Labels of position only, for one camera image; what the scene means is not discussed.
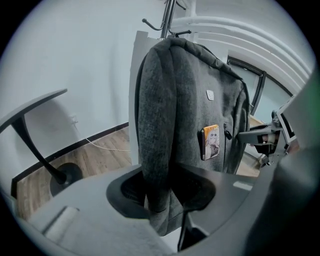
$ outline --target coat rack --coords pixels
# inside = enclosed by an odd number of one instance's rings
[[[183,8],[184,10],[186,10],[186,8],[184,8],[176,0],[167,0],[160,28],[154,27],[150,22],[147,21],[146,18],[144,18],[142,20],[143,23],[147,24],[153,30],[161,31],[160,40],[163,40],[167,37],[168,31],[171,33],[171,35],[175,36],[176,38],[178,38],[180,35],[183,35],[183,34],[191,34],[190,30],[182,31],[182,32],[178,32],[178,33],[171,31],[171,23],[172,23],[172,19],[174,17],[176,4],[178,6],[180,6],[181,8]]]

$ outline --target wooden floor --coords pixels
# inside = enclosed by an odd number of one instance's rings
[[[129,150],[129,128],[95,140],[94,144],[108,149]],[[104,150],[89,143],[51,162],[56,168],[64,163],[77,164],[82,170],[83,177],[87,178],[130,166],[131,158],[130,152]],[[256,159],[245,154],[237,174],[258,176],[256,164]],[[17,183],[17,210],[21,218],[27,220],[52,198],[50,179],[51,175],[42,167]]]

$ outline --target black round base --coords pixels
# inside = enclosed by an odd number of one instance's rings
[[[64,163],[59,166],[57,170],[66,174],[66,182],[64,184],[59,184],[54,177],[51,177],[50,191],[53,197],[65,188],[69,187],[71,184],[83,178],[83,174],[79,166],[72,162]]]

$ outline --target wall outlet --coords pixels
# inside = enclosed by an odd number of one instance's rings
[[[74,115],[70,115],[69,116],[69,120],[70,120],[70,124],[76,124],[78,123],[78,119],[77,119],[77,116],[74,114]]]

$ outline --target zipper pull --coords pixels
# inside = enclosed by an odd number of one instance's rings
[[[224,135],[226,138],[230,141],[232,139],[231,133],[228,131],[227,125],[224,123],[223,124],[223,130],[224,130]]]

